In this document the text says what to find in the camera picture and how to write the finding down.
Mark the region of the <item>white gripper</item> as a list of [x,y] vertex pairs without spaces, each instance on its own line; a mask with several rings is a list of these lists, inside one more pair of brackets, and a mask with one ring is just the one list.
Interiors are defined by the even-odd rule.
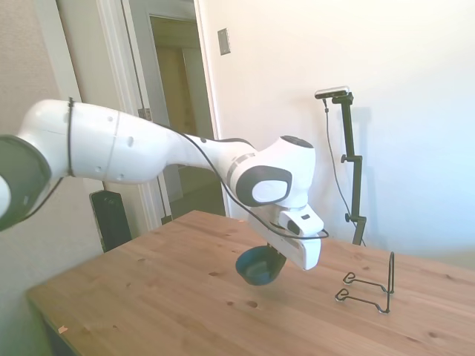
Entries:
[[314,268],[321,253],[321,218],[309,206],[252,208],[249,225],[268,243],[267,256],[275,251],[275,267],[283,268],[286,259],[303,270]]

